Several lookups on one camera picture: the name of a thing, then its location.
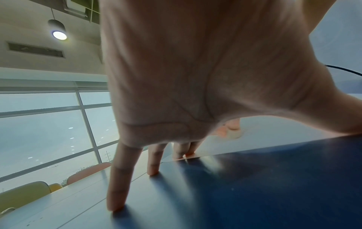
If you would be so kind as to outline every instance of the hand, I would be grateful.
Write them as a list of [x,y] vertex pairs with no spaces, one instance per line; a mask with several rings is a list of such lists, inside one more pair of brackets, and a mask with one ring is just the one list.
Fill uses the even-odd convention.
[[121,209],[150,147],[179,156],[227,120],[277,115],[362,132],[361,101],[339,92],[288,0],[101,0],[102,49],[120,143],[107,206]]

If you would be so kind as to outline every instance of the chair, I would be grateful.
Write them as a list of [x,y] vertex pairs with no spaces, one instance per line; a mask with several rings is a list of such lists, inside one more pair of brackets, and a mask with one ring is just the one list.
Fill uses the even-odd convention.
[[58,183],[54,183],[54,184],[50,184],[50,185],[49,185],[49,188],[50,188],[50,190],[51,190],[52,192],[55,192],[55,191],[61,189],[62,186],[61,186],[60,184],[58,184]]
[[104,170],[105,168],[110,167],[112,164],[109,162],[100,163],[97,165],[94,165],[92,167],[86,168],[84,170],[79,171],[78,173],[71,175],[67,179],[67,185],[73,184],[74,182],[77,182],[83,178],[86,178],[92,174],[95,174],[96,172],[99,172],[101,170]]
[[11,210],[20,208],[28,203],[51,193],[49,186],[43,181],[32,182],[0,193],[0,212],[4,215]]

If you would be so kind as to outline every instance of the ceiling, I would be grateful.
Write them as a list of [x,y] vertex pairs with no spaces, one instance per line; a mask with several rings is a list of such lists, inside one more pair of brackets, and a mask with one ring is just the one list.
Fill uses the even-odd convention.
[[[62,3],[59,0],[42,0],[40,2]],[[55,19],[64,24],[67,33],[72,38],[100,45],[100,26],[98,24],[70,15],[64,8],[52,7]],[[49,29],[49,19],[53,19],[50,7],[29,0],[1,0],[0,23],[44,31]]]

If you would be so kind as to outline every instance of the air vent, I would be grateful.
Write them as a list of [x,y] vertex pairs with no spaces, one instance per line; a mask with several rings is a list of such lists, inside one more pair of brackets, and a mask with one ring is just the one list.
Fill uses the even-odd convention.
[[36,47],[31,45],[15,44],[10,42],[8,42],[8,45],[10,51],[64,58],[63,51],[60,50],[49,49],[44,47]]

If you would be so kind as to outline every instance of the table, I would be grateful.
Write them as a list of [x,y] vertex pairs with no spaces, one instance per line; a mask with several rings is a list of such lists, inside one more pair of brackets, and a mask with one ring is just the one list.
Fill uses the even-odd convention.
[[165,162],[159,175],[133,180],[115,214],[104,171],[29,218],[5,216],[0,228],[361,228],[361,165],[362,135]]

